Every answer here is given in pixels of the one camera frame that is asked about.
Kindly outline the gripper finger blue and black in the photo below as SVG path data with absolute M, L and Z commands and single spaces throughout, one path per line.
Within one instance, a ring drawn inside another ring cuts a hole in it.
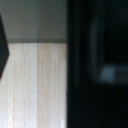
M 2 77 L 2 73 L 4 71 L 8 57 L 8 44 L 6 40 L 2 17 L 0 16 L 0 78 Z

